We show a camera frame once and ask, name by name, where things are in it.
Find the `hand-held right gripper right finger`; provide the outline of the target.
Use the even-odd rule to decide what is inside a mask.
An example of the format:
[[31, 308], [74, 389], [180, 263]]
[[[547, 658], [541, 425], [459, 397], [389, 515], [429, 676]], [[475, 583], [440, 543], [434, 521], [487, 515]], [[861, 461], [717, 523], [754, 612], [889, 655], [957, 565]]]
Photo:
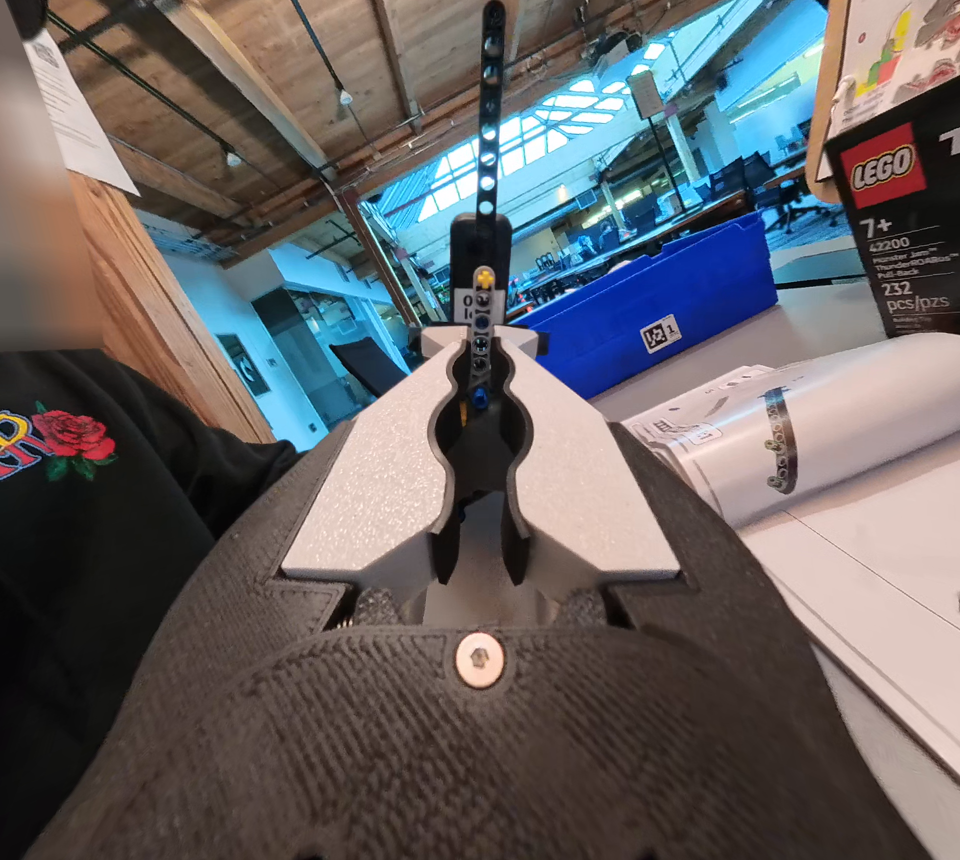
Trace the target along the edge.
[[493, 619], [550, 619], [579, 590], [681, 566], [602, 414], [516, 340], [494, 343], [490, 487], [504, 495]]

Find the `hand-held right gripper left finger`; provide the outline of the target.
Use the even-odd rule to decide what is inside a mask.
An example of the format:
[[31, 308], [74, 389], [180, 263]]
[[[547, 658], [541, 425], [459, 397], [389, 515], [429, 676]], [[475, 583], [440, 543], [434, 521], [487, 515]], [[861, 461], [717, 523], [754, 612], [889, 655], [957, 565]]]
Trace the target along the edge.
[[454, 508], [455, 478], [437, 437], [454, 405], [453, 363], [466, 334], [432, 355], [351, 422], [281, 562], [285, 578], [387, 590], [419, 621], [437, 579], [434, 540]]

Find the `grey desk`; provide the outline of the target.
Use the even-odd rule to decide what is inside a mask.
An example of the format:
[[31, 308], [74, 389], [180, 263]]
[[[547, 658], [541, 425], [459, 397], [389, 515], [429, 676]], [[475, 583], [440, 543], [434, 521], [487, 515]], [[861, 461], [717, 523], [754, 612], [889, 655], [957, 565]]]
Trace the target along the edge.
[[[865, 282], [770, 310], [593, 399], [625, 420], [741, 365], [883, 338]], [[934, 858], [959, 856], [958, 435], [740, 532], [806, 624], [847, 730]]]

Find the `sign on black stand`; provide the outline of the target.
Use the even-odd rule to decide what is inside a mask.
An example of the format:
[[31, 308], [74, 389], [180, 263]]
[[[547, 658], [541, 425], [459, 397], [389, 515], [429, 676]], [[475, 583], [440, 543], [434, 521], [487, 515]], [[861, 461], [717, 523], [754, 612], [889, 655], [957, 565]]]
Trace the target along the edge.
[[693, 233], [700, 223], [701, 210], [687, 204], [676, 177], [670, 167], [666, 148], [654, 124], [654, 117], [666, 111], [664, 102], [655, 84], [654, 74], [644, 71], [628, 78], [630, 93], [638, 115], [650, 127], [666, 175], [670, 181], [673, 213], [664, 218], [659, 213], [659, 200], [655, 195], [645, 197], [641, 206], [631, 210], [631, 222], [636, 233], [631, 245], [632, 253], [655, 257], [666, 242], [677, 240], [681, 235]]

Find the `white paper notice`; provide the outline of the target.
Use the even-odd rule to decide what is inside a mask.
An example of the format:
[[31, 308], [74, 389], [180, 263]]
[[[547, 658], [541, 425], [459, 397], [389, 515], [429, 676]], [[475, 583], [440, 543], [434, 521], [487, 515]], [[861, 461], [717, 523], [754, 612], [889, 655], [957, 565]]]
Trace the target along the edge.
[[24, 49], [66, 170], [139, 196], [50, 33], [42, 31]]

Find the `white instruction booklet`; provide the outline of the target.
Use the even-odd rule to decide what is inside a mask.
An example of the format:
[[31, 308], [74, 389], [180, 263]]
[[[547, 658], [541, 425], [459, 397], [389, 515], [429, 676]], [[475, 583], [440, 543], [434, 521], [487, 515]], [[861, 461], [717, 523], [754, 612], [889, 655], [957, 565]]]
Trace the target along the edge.
[[958, 353], [958, 337], [920, 334], [747, 367], [622, 422], [955, 776]]

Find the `black toy set box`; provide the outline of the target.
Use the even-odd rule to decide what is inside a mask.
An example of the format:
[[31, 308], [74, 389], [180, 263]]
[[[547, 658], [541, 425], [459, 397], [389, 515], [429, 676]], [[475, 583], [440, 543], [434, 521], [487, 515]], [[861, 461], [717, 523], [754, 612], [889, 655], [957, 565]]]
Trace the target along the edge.
[[842, 203], [888, 337], [959, 332], [959, 0], [829, 0], [810, 190]]

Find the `person in black sweatshirt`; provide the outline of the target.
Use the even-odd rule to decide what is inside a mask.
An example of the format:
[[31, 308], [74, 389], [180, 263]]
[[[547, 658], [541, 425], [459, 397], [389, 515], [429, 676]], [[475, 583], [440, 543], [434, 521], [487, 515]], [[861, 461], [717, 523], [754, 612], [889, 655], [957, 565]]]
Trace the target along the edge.
[[303, 456], [99, 350], [1, 357], [1, 856], [76, 787], [168, 609]]

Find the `blue plastic bin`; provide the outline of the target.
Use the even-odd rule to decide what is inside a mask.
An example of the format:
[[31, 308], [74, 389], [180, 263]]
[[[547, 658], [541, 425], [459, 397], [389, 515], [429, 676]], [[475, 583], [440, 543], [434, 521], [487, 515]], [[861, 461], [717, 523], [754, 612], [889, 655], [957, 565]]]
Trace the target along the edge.
[[762, 215], [750, 213], [669, 242], [516, 325], [546, 333], [540, 364], [592, 399], [777, 301]]

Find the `black toy beam assembly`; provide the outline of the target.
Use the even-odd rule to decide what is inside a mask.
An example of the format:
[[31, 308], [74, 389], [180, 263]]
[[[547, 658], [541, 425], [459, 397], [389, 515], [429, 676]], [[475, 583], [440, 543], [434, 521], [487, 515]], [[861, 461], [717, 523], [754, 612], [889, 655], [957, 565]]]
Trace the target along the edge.
[[[488, 1], [482, 12], [479, 93], [477, 114], [476, 194], [474, 215], [478, 230], [490, 238], [496, 229], [500, 170], [501, 106], [505, 82], [508, 13], [500, 0]], [[493, 299], [494, 272], [479, 266], [474, 272], [472, 299], [486, 307]], [[449, 459], [457, 484], [457, 500], [465, 504], [473, 495], [503, 490], [511, 463], [500, 432], [503, 388], [507, 367], [503, 363], [498, 333], [505, 326], [489, 314], [475, 313], [465, 328], [462, 353], [453, 363], [457, 384], [456, 405], [444, 410], [443, 420], [459, 419], [460, 430], [449, 443]]]

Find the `black wall sign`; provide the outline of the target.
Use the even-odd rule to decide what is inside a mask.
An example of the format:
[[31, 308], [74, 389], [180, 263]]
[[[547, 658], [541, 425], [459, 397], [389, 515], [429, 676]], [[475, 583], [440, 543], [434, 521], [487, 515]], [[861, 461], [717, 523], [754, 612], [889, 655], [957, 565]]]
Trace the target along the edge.
[[259, 398], [269, 392], [271, 388], [264, 379], [258, 366], [252, 359], [246, 346], [235, 334], [217, 334], [216, 338], [220, 343], [226, 357], [237, 376], [241, 379], [248, 393]]

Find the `black office chair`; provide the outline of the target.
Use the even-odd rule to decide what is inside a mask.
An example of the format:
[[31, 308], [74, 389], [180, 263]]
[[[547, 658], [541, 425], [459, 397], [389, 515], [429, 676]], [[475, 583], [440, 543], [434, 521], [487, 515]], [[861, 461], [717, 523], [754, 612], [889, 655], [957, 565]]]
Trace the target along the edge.
[[370, 337], [347, 343], [332, 343], [329, 349], [344, 369], [376, 399], [410, 375]]

